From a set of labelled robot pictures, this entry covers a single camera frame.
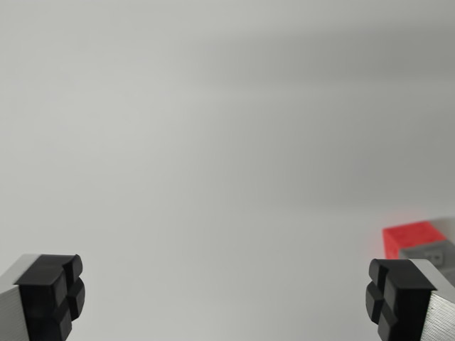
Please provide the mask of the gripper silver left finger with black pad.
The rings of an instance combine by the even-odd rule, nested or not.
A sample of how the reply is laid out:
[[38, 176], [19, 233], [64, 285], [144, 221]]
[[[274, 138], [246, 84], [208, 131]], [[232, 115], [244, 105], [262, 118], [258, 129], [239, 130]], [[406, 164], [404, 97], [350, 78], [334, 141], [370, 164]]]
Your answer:
[[1, 275], [1, 339], [63, 341], [85, 304], [79, 255], [24, 254]]

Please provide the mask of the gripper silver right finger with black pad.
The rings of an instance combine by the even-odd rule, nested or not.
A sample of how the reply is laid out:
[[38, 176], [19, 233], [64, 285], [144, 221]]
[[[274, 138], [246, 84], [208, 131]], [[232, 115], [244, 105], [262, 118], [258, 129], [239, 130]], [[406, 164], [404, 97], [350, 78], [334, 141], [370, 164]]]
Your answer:
[[453, 340], [454, 284], [426, 259], [373, 259], [365, 292], [381, 340]]

